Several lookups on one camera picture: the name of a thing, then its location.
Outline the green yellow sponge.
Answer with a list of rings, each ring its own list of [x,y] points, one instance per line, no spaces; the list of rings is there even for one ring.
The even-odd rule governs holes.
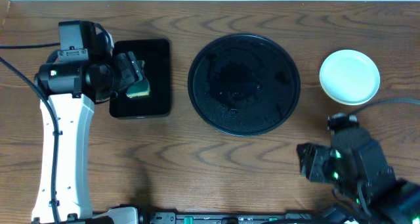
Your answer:
[[[151,91],[150,83],[144,73],[145,62],[143,60],[138,60],[137,63],[140,66],[142,79],[128,88],[126,96],[130,99],[137,97],[148,97]]]

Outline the light green plate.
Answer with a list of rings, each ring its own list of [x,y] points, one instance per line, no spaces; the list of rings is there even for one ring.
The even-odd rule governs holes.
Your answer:
[[[345,105],[360,105],[372,99],[381,83],[379,69],[364,53],[344,49],[331,53],[319,71],[326,95]]]

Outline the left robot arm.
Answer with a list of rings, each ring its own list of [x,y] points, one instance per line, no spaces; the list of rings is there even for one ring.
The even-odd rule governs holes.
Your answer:
[[[144,62],[113,54],[111,35],[98,23],[58,25],[60,48],[35,75],[43,118],[41,180],[33,223],[138,223],[138,208],[122,205],[94,214],[88,184],[88,143],[95,106],[108,99],[150,94]]]

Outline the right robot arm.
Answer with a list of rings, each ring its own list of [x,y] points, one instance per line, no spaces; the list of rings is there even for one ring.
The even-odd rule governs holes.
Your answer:
[[[331,145],[297,145],[301,174],[332,184],[359,203],[365,217],[382,223],[419,222],[419,185],[397,179],[380,143],[361,127],[342,129]]]

